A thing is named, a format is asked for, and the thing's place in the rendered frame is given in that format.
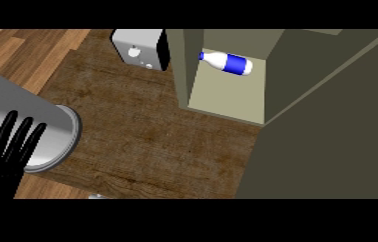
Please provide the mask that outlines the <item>white bottle with blue label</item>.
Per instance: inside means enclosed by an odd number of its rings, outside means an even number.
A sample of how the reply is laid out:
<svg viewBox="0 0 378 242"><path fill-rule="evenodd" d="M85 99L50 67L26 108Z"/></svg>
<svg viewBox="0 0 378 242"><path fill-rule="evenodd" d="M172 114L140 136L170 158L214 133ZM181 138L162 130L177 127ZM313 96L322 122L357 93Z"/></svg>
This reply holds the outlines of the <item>white bottle with blue label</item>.
<svg viewBox="0 0 378 242"><path fill-rule="evenodd" d="M239 76L248 76L251 74L252 62L240 56L224 52L201 52L198 54L198 59L223 72Z"/></svg>

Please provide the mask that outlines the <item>olive wooden cabinet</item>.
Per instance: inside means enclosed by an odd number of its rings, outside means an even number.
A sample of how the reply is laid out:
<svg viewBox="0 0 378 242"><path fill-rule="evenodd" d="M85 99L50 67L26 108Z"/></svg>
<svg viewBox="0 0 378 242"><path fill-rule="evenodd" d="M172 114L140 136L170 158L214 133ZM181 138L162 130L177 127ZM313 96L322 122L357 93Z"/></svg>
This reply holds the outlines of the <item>olive wooden cabinet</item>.
<svg viewBox="0 0 378 242"><path fill-rule="evenodd" d="M170 29L178 107L258 126L268 123L317 83L339 34L338 29ZM251 73L233 75L198 59L214 52L249 60Z"/></svg>

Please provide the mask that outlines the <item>dark olive cabinet door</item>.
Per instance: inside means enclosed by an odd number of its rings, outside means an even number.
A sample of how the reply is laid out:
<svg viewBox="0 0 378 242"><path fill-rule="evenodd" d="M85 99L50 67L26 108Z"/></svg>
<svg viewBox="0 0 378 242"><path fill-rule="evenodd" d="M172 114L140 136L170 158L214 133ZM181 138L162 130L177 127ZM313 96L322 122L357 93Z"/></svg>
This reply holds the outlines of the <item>dark olive cabinet door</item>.
<svg viewBox="0 0 378 242"><path fill-rule="evenodd" d="M239 198L378 198L378 29L288 30Z"/></svg>

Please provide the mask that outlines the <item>white box appliance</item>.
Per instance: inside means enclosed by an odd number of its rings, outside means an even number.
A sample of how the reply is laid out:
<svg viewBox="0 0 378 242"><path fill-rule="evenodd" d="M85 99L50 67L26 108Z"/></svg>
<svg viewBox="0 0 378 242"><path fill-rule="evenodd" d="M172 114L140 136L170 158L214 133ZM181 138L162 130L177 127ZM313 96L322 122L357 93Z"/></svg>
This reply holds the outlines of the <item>white box appliance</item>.
<svg viewBox="0 0 378 242"><path fill-rule="evenodd" d="M110 42L127 64L167 70L170 49L164 29L115 29Z"/></svg>

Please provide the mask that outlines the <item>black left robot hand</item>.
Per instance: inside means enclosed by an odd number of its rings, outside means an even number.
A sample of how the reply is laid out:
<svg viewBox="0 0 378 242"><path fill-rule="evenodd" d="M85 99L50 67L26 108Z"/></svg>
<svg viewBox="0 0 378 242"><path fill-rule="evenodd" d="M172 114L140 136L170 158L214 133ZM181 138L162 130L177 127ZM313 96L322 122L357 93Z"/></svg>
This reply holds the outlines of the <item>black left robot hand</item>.
<svg viewBox="0 0 378 242"><path fill-rule="evenodd" d="M40 123L29 132L34 119L26 117L10 135L17 119L17 111L12 110L0 125L0 200L14 197L23 177L23 169L31 159L47 124Z"/></svg>

